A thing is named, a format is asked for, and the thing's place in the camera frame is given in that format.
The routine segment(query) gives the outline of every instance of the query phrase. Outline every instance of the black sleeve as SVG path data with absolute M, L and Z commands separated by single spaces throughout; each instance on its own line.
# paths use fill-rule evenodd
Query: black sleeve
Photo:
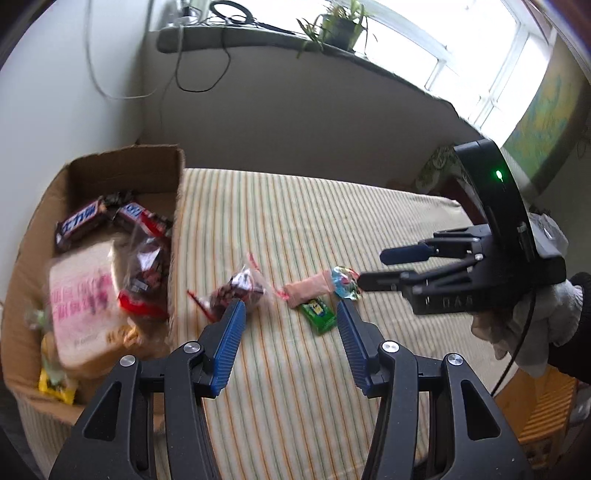
M 591 384 L 591 275 L 577 273 L 570 282 L 583 287 L 579 327 L 563 346 L 550 345 L 548 363 L 564 374 Z

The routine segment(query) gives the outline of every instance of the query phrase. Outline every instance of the silver screw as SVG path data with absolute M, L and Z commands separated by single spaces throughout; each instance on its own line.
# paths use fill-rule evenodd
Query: silver screw
M 197 342 L 189 342 L 185 344 L 183 350 L 185 353 L 197 353 L 199 350 L 201 350 L 201 345 L 199 345 Z
M 462 358 L 462 356 L 458 355 L 457 353 L 450 353 L 447 356 L 447 361 L 455 366 L 458 366 L 458 365 L 461 365 L 462 363 L 464 363 L 464 359 Z
M 133 355 L 125 355 L 121 357 L 119 363 L 122 367 L 131 367 L 135 363 L 135 357 Z
M 385 352 L 396 353 L 398 352 L 400 346 L 396 342 L 384 342 L 382 343 L 382 348 Z

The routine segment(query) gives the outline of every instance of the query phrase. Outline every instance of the green gum pack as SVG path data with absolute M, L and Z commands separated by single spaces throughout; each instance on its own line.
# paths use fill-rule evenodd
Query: green gum pack
M 303 303 L 300 308 L 318 333 L 328 332 L 336 325 L 335 313 L 320 299 Z

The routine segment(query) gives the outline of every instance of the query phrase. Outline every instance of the mattress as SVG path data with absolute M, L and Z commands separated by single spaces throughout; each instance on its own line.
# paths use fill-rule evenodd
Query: mattress
M 383 248 L 470 225 L 453 200 L 306 177 L 194 168 L 186 170 L 182 192 L 171 279 L 176 345 L 207 325 L 186 291 L 209 293 L 248 253 L 279 288 L 336 265 L 383 269 Z M 419 269 L 446 262 L 431 259 Z M 335 299 L 326 300 L 336 309 Z M 489 389 L 505 367 L 470 334 L 466 314 L 417 317 L 397 293 L 364 293 L 358 309 L 416 355 L 462 354 Z M 360 478 L 379 405 L 355 387 L 338 331 L 316 335 L 281 300 L 249 315 L 228 386 L 204 404 L 223 478 L 290 480 Z M 47 475 L 68 428 L 22 401 L 19 407 Z M 428 445 L 426 395 L 419 413 L 417 459 Z M 163 434 L 155 448 L 159 478 L 169 478 Z

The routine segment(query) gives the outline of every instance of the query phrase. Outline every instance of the white wall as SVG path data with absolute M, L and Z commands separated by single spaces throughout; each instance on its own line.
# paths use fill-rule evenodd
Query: white wall
M 145 78 L 164 85 L 177 54 L 147 37 Z M 174 81 L 146 101 L 146 142 L 179 143 L 187 166 L 266 171 L 385 186 L 409 184 L 436 147 L 481 136 L 446 102 L 350 61 L 276 47 L 230 48 L 207 93 Z M 180 81 L 204 89 L 221 49 L 183 54 Z
M 587 119 L 591 127 L 591 116 Z M 535 204 L 547 208 L 569 240 L 568 275 L 591 273 L 591 145 L 582 158 L 575 147 Z
M 92 56 L 103 88 L 139 95 L 148 0 L 95 0 Z M 0 70 L 0 299 L 18 244 L 43 191 L 81 155 L 132 144 L 141 101 L 94 90 L 83 50 L 85 0 L 57 0 L 29 28 Z

